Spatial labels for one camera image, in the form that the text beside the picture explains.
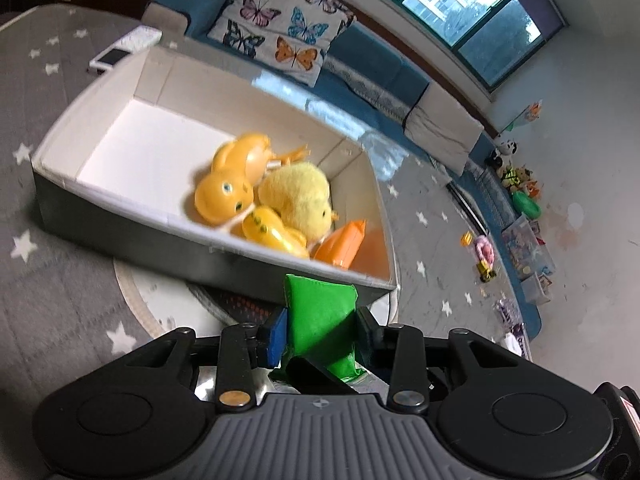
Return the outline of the green plastic toy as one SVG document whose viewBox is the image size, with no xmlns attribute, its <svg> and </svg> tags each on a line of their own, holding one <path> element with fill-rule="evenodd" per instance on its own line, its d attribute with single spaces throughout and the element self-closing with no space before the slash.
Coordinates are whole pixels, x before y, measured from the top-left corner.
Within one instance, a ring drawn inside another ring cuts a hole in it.
<svg viewBox="0 0 640 480">
<path fill-rule="evenodd" d="M 514 209 L 520 214 L 525 214 L 529 220 L 537 220 L 541 216 L 541 209 L 525 192 L 516 191 L 512 194 Z"/>
</svg>

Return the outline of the yellow toy truck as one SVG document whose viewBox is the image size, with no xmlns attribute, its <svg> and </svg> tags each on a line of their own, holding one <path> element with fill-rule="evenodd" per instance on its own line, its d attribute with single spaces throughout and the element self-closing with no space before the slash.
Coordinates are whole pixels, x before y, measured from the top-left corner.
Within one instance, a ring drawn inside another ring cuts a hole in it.
<svg viewBox="0 0 640 480">
<path fill-rule="evenodd" d="M 491 280 L 493 280 L 497 276 L 497 273 L 492 267 L 492 265 L 489 264 L 486 260 L 480 260 L 477 263 L 476 268 L 477 268 L 478 274 L 480 274 L 480 280 L 483 283 L 489 283 Z"/>
</svg>

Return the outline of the pink toy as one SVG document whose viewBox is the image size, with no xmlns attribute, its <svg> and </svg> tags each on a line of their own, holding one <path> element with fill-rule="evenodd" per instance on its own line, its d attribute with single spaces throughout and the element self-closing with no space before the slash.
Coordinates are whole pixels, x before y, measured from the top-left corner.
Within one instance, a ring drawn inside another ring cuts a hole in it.
<svg viewBox="0 0 640 480">
<path fill-rule="evenodd" d="M 474 248 L 478 260 L 484 261 L 490 268 L 495 263 L 495 251 L 491 241 L 485 235 L 480 235 L 474 240 Z"/>
</svg>

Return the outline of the clear plastic storage box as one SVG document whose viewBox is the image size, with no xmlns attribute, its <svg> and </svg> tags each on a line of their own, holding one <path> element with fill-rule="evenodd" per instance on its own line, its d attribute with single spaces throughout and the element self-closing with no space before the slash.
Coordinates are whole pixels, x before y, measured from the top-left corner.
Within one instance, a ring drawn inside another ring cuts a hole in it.
<svg viewBox="0 0 640 480">
<path fill-rule="evenodd" d="M 529 304 L 542 306 L 552 300 L 552 281 L 544 273 L 532 274 L 521 282 L 523 295 Z"/>
</svg>

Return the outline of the beige cushion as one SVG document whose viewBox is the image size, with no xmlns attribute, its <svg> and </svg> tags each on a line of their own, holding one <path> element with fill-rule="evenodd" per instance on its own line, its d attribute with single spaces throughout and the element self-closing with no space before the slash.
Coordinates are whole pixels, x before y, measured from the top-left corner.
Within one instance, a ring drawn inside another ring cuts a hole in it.
<svg viewBox="0 0 640 480">
<path fill-rule="evenodd" d="M 410 110 L 405 136 L 460 177 L 483 125 L 436 82 Z"/>
</svg>

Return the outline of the small orange toy block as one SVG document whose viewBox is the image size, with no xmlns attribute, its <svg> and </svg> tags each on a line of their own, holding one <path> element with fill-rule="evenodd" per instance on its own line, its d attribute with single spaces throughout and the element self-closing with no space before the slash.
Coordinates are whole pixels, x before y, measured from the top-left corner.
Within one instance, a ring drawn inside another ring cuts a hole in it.
<svg viewBox="0 0 640 480">
<path fill-rule="evenodd" d="M 471 231 L 465 232 L 460 238 L 460 244 L 463 247 L 470 246 L 473 243 L 474 234 Z"/>
</svg>

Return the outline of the green framed window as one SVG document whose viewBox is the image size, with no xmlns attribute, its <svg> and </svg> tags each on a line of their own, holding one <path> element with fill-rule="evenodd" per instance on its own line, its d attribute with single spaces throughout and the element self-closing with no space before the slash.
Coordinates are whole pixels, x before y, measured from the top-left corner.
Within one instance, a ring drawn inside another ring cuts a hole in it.
<svg viewBox="0 0 640 480">
<path fill-rule="evenodd" d="M 434 34 L 487 91 L 564 26 L 552 0 L 387 0 Z"/>
</svg>

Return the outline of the panda plush toy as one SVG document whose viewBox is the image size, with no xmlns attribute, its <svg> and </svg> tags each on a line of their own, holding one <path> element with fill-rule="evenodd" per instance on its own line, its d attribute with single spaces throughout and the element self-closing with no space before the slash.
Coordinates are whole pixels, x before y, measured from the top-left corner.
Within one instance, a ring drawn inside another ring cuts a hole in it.
<svg viewBox="0 0 640 480">
<path fill-rule="evenodd" d="M 518 151 L 518 144 L 513 140 L 501 141 L 485 158 L 485 166 L 498 172 L 501 168 L 512 164 L 513 155 Z"/>
</svg>

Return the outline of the white cardboard box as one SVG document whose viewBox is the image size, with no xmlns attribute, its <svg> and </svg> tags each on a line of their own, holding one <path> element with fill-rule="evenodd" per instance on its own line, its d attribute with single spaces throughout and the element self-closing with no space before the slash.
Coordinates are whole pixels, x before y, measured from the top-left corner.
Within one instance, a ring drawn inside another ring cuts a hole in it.
<svg viewBox="0 0 640 480">
<path fill-rule="evenodd" d="M 175 278 L 281 301 L 286 274 L 351 284 L 370 304 L 397 284 L 363 126 L 311 114 L 312 95 L 222 52 L 204 60 L 162 47 L 125 58 L 70 104 L 32 156 L 46 229 Z M 341 221 L 364 220 L 348 270 L 241 240 L 198 220 L 192 200 L 217 148 L 257 131 L 283 153 L 307 145 Z"/>
</svg>

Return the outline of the white remote control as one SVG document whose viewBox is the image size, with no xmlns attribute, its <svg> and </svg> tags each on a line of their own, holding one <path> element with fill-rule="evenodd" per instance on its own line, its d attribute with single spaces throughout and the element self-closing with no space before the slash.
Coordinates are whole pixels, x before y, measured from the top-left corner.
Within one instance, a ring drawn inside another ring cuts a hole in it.
<svg viewBox="0 0 640 480">
<path fill-rule="evenodd" d="M 134 55 L 158 44 L 162 39 L 162 35 L 163 33 L 159 29 L 139 25 L 95 56 L 89 62 L 88 70 L 97 74 L 110 72 L 116 64 L 127 56 Z"/>
</svg>

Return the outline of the yellow plush chick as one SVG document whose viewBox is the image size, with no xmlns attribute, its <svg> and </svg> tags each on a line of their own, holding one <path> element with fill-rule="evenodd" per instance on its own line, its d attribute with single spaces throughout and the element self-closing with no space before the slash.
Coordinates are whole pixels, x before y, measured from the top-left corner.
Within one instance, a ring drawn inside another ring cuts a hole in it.
<svg viewBox="0 0 640 480">
<path fill-rule="evenodd" d="M 334 221 L 329 181 L 311 162 L 296 162 L 271 171 L 257 191 L 259 203 L 273 209 L 308 243 L 318 242 L 329 233 Z"/>
</svg>

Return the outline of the blue sofa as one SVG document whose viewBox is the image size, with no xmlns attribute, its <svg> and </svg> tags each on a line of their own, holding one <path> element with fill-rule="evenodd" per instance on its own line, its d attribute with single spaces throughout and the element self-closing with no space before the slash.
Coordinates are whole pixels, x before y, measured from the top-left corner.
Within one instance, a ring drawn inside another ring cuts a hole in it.
<svg viewBox="0 0 640 480">
<path fill-rule="evenodd" d="M 355 117 L 366 128 L 361 137 L 383 184 L 399 188 L 398 197 L 384 193 L 398 264 L 398 301 L 401 313 L 427 313 L 426 326 L 436 327 L 439 315 L 426 300 L 436 290 L 450 292 L 451 274 L 462 281 L 462 266 L 445 244 L 452 229 L 440 220 L 424 226 L 409 216 L 411 206 L 434 210 L 443 204 L 476 222 L 497 243 L 504 263 L 506 290 L 514 295 L 524 330 L 535 338 L 542 329 L 538 308 L 526 301 L 518 271 L 501 239 L 504 228 L 516 219 L 506 193 L 498 188 L 495 173 L 485 164 L 492 141 L 482 133 L 466 158 L 462 174 L 442 166 L 432 154 L 405 134 L 409 107 L 416 104 L 434 81 L 391 44 L 363 25 L 350 25 L 331 44 L 320 76 L 311 88 L 309 106 L 331 119 Z"/>
</svg>

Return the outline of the butterfly print pillow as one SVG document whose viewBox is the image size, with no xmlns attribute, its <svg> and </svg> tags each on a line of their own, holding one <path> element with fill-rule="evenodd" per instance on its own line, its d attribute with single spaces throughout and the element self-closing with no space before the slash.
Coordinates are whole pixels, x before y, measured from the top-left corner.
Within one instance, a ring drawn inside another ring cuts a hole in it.
<svg viewBox="0 0 640 480">
<path fill-rule="evenodd" d="M 341 0 L 229 0 L 207 37 L 312 88 L 354 19 Z"/>
</svg>

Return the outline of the green bean bag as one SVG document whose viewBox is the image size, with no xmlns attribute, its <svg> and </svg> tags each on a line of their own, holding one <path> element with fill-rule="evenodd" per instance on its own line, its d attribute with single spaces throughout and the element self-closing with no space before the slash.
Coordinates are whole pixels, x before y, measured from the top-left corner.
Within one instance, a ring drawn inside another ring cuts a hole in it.
<svg viewBox="0 0 640 480">
<path fill-rule="evenodd" d="M 346 386 L 363 374 L 356 365 L 352 321 L 358 292 L 354 285 L 335 284 L 288 274 L 284 279 L 288 329 L 281 365 L 272 380 L 285 378 L 285 367 L 294 358 L 306 358 L 322 366 Z"/>
</svg>

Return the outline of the orange plastic duck toy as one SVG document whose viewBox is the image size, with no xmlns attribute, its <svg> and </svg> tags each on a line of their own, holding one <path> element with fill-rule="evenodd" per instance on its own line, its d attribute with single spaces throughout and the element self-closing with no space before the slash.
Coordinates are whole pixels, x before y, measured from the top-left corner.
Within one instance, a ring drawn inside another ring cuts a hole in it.
<svg viewBox="0 0 640 480">
<path fill-rule="evenodd" d="M 269 136 L 243 133 L 216 151 L 209 173 L 195 188 L 195 209 L 211 226 L 222 226 L 254 204 L 254 187 L 270 166 L 291 165 L 309 154 L 306 145 L 276 154 Z"/>
</svg>

